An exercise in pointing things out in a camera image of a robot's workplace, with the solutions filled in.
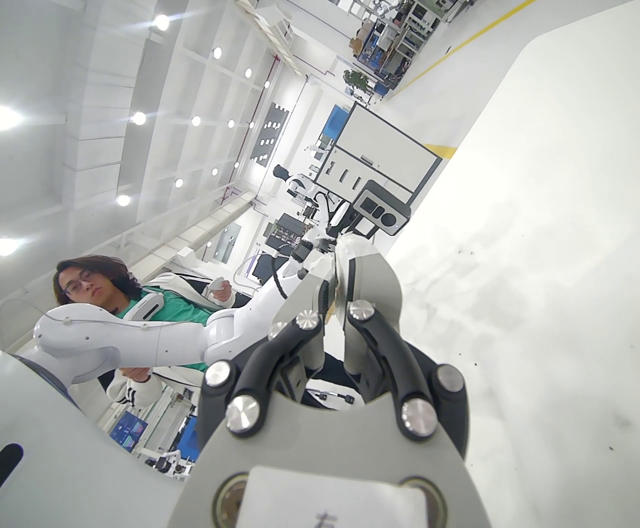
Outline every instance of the potted plant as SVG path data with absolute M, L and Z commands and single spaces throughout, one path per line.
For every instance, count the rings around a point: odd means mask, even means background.
M 358 88 L 365 93 L 369 92 L 369 78 L 362 72 L 356 70 L 345 70 L 342 76 L 347 86 Z

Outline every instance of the computer screen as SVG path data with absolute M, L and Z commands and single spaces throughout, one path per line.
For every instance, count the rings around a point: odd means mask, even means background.
M 146 422 L 126 411 L 118 423 L 115 424 L 109 436 L 127 451 L 131 452 L 139 442 L 142 433 L 145 432 L 147 425 Z

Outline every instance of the dark slot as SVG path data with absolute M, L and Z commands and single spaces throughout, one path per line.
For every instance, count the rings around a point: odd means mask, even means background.
M 9 478 L 13 470 L 18 467 L 20 460 L 24 456 L 21 445 L 7 444 L 0 451 L 0 486 Z
M 154 305 L 153 308 L 151 308 L 144 316 L 142 316 L 142 320 L 146 321 L 154 313 L 154 310 L 158 309 L 159 306 L 160 305 L 158 305 L 158 304 Z

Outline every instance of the yellow floor line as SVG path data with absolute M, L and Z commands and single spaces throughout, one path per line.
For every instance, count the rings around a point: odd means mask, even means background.
M 480 31 L 478 31 L 474 36 L 466 39 L 462 44 L 460 44 L 459 46 L 456 46 L 454 49 L 452 49 L 449 53 L 447 53 L 444 57 L 440 58 L 438 61 L 434 62 L 431 66 L 429 66 L 425 71 L 423 71 L 420 75 L 418 75 L 415 79 L 412 79 L 411 81 L 409 81 L 407 84 L 405 84 L 402 88 L 400 88 L 397 92 L 394 92 L 391 97 L 389 97 L 389 99 L 393 99 L 396 95 L 398 95 L 398 93 L 400 93 L 401 91 L 403 91 L 405 88 L 411 86 L 414 82 L 416 82 L 418 79 L 420 79 L 420 77 L 422 77 L 425 73 L 433 70 L 438 64 L 440 64 L 441 62 L 444 62 L 446 59 L 448 59 L 449 57 L 451 57 L 456 51 L 460 51 L 462 48 L 464 48 L 464 46 L 466 46 L 467 44 L 473 42 L 476 38 L 478 38 L 481 35 L 484 35 L 487 31 L 493 29 L 495 26 L 497 26 L 498 24 L 500 24 L 501 22 L 504 22 L 505 20 L 511 18 L 512 16 L 514 16 L 516 13 L 522 11 L 525 7 L 533 4 L 533 2 L 535 2 L 536 0 L 525 0 L 522 4 L 514 7 L 511 11 L 509 11 L 508 13 L 505 13 L 503 16 L 501 16 L 499 19 L 497 19 L 496 21 L 492 22 L 491 24 L 489 24 L 488 26 L 486 26 L 484 29 L 481 29 Z
M 444 147 L 443 145 L 429 145 L 427 143 L 424 146 L 444 159 L 451 159 L 458 149 L 457 147 Z

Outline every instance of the metal screw cap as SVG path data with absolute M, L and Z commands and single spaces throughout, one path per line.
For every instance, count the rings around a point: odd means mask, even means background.
M 204 373 L 204 381 L 210 387 L 224 385 L 231 375 L 231 365 L 227 361 L 216 361 Z
M 287 326 L 287 323 L 273 323 L 271 325 L 271 329 L 269 330 L 269 341 L 271 341 L 271 339 L 274 339 L 285 326 Z
M 376 309 L 369 301 L 360 299 L 349 305 L 349 313 L 356 321 L 368 321 L 376 313 Z
M 402 421 L 408 431 L 427 438 L 438 427 L 438 415 L 433 405 L 422 398 L 412 398 L 402 405 Z
M 452 365 L 441 365 L 436 372 L 438 382 L 449 392 L 460 392 L 465 386 L 465 379 Z
M 302 330 L 313 330 L 319 322 L 318 313 L 314 310 L 303 310 L 296 316 L 296 324 Z
M 229 431 L 244 433 L 256 425 L 260 417 L 260 404 L 248 394 L 236 396 L 227 406 L 225 417 Z

